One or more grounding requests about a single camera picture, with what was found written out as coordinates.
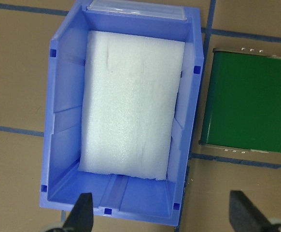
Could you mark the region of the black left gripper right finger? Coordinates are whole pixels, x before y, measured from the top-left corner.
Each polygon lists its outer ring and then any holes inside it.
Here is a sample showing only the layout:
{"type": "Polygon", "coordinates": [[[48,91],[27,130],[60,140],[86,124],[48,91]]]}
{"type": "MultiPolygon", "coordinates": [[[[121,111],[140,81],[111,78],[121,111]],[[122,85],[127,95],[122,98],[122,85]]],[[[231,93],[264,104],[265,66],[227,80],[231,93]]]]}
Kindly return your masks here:
{"type": "Polygon", "coordinates": [[[239,190],[229,194],[229,222],[235,232],[265,232],[272,224],[239,190]]]}

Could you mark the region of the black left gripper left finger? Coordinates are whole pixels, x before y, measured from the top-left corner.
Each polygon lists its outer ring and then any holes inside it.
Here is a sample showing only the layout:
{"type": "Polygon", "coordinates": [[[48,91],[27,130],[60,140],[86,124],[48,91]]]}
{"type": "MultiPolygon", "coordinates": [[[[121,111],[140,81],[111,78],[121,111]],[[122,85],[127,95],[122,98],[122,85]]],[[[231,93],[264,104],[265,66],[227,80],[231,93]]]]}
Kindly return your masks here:
{"type": "Polygon", "coordinates": [[[92,193],[82,193],[62,226],[63,232],[91,232],[94,224],[92,193]]]}

